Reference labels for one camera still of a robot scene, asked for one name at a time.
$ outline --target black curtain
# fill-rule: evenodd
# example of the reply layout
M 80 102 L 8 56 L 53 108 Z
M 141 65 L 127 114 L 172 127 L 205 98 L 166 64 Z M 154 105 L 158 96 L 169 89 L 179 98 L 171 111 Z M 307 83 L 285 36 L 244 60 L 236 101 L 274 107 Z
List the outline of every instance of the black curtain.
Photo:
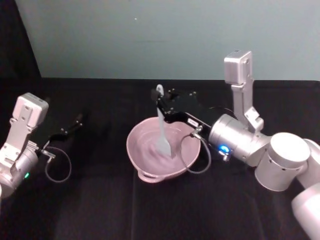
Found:
M 0 78 L 40 78 L 15 0 L 0 0 Z

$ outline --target blue led light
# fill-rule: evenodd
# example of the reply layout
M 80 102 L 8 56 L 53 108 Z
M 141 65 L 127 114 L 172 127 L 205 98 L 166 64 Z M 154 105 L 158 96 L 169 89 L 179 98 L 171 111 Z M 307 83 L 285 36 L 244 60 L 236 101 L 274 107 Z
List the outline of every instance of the blue led light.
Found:
M 219 150 L 226 153 L 226 154 L 230 152 L 230 149 L 226 145 L 221 145 L 219 147 Z

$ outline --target cylindrical motor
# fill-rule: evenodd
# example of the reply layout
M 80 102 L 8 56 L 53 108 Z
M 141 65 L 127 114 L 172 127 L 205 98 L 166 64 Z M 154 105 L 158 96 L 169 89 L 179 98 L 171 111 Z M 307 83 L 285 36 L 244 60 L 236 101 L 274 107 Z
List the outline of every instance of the cylindrical motor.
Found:
M 250 158 L 252 153 L 257 153 L 263 146 L 267 145 L 270 137 L 262 133 L 248 131 L 239 120 L 224 114 L 213 125 L 209 142 L 217 147 L 227 146 L 231 154 L 245 162 L 251 167 L 256 167 L 260 161 L 259 157 Z
M 280 192 L 308 167 L 308 144 L 292 133 L 280 132 L 272 136 L 270 144 L 255 169 L 255 178 L 265 188 Z
M 9 197 L 37 162 L 37 154 L 27 147 L 11 168 L 0 165 L 1 197 Z
M 320 236 L 320 182 L 307 188 L 292 202 L 295 218 L 310 239 L 318 240 Z

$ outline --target gray spatula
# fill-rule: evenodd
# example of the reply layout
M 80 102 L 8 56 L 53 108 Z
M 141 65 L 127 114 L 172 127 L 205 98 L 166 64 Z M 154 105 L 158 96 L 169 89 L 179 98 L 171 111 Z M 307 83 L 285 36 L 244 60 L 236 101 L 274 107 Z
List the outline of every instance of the gray spatula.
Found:
M 164 87 L 161 84 L 158 84 L 156 86 L 156 90 L 163 96 L 165 94 Z M 159 119 L 159 127 L 160 127 L 160 137 L 156 142 L 156 149 L 164 154 L 172 157 L 171 154 L 171 146 L 168 142 L 166 135 L 165 135 L 165 125 L 164 125 L 164 116 L 162 112 L 159 110 L 159 108 L 156 108 L 158 112 L 158 119 Z

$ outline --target light blue wall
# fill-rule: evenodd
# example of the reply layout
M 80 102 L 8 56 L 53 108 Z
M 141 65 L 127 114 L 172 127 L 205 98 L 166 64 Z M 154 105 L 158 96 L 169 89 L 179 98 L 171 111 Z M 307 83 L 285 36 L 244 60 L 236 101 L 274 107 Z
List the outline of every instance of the light blue wall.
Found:
M 320 80 L 320 0 L 16 0 L 43 77 Z

